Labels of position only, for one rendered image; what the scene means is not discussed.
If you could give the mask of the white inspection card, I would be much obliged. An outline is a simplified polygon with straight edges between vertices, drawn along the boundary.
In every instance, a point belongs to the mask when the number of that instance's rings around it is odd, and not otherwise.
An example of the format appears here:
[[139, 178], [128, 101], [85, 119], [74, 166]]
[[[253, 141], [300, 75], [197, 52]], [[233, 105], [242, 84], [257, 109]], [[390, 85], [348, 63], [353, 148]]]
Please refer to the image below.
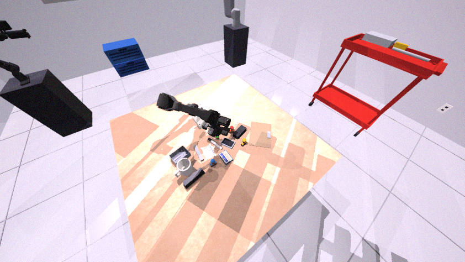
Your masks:
[[203, 148], [200, 148], [205, 156], [205, 160], [209, 159], [209, 158], [212, 158], [214, 156], [216, 156], [214, 150], [212, 149], [211, 147], [211, 144], [203, 147]]

